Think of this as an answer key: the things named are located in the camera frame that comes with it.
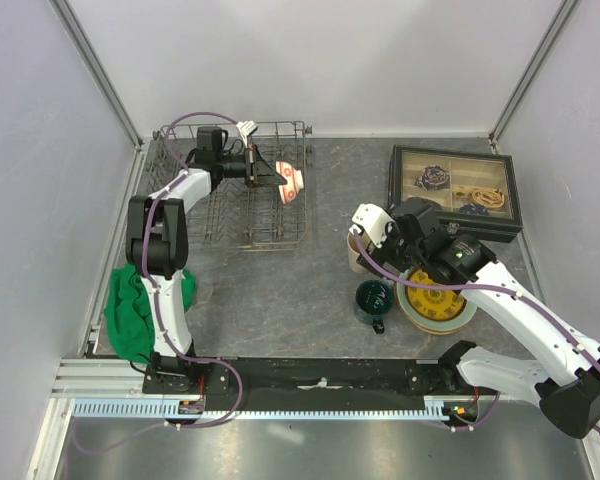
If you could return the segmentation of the white orange patterned bowl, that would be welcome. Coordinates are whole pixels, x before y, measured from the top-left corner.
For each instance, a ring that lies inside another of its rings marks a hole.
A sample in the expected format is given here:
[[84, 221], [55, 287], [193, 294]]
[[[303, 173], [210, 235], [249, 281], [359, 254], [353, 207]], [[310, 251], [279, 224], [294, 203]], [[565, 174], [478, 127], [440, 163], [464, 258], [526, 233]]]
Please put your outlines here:
[[277, 161], [275, 169], [285, 180], [285, 183], [279, 185], [278, 189], [282, 203], [288, 205], [295, 201], [299, 193], [304, 189], [302, 172], [284, 161]]

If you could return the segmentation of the beige cup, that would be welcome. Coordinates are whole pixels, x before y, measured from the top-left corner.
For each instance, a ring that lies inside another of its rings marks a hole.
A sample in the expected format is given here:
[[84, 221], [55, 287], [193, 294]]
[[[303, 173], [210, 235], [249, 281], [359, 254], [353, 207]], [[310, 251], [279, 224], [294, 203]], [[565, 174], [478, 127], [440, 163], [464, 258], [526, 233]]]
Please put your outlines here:
[[[365, 231], [360, 231], [359, 237], [362, 246], [367, 249], [370, 243], [370, 238], [368, 237], [367, 233]], [[351, 232], [349, 232], [347, 235], [347, 252], [349, 268], [356, 274], [365, 273], [367, 269], [359, 263], [359, 260], [362, 258], [362, 256], [360, 254], [358, 244], [354, 238], [354, 234]]]

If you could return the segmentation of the dark teal mug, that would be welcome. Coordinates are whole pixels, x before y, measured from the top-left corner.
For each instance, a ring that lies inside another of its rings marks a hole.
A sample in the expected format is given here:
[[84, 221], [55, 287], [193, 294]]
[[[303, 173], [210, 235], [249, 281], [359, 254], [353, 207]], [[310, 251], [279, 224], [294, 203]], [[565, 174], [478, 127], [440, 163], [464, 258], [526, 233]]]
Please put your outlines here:
[[386, 283], [367, 280], [356, 289], [354, 316], [360, 323], [371, 327], [375, 334], [382, 335], [385, 332], [385, 318], [394, 302], [394, 294]]

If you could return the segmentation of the yellow patterned plate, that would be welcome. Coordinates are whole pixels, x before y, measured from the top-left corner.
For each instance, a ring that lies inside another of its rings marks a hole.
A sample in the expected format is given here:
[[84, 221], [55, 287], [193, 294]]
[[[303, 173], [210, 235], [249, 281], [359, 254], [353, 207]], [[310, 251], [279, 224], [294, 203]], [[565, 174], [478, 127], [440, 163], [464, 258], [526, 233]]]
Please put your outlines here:
[[452, 291], [406, 287], [408, 304], [422, 317], [445, 322], [457, 318], [466, 308], [466, 300]]

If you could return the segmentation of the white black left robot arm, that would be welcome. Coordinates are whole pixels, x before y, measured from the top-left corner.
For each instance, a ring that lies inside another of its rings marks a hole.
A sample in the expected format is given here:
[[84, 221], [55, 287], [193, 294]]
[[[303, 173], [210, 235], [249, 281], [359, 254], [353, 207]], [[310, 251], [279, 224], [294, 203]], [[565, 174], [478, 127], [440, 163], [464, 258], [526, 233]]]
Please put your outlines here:
[[249, 120], [235, 128], [241, 152], [226, 149], [226, 130], [201, 126], [192, 152], [185, 158], [174, 156], [180, 165], [175, 178], [150, 195], [132, 197], [128, 204], [126, 258], [149, 297], [155, 332], [152, 364], [167, 366], [165, 382], [178, 393], [191, 392], [200, 378], [198, 367], [191, 363], [193, 340], [182, 293], [189, 256], [187, 214], [227, 179], [240, 179], [252, 188], [287, 184], [280, 169], [264, 160], [252, 140], [258, 125]]

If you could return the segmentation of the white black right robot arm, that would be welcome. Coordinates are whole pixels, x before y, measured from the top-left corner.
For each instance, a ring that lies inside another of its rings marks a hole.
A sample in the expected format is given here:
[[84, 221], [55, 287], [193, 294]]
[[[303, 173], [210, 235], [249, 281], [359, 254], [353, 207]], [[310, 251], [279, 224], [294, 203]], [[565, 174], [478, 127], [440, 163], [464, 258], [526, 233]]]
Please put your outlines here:
[[452, 234], [434, 202], [411, 197], [390, 209], [360, 204], [349, 233], [356, 262], [401, 289], [462, 297], [505, 328], [530, 361], [459, 342], [438, 368], [447, 392], [485, 387], [538, 407], [566, 435], [600, 432], [600, 343], [583, 334], [522, 287], [479, 239]]

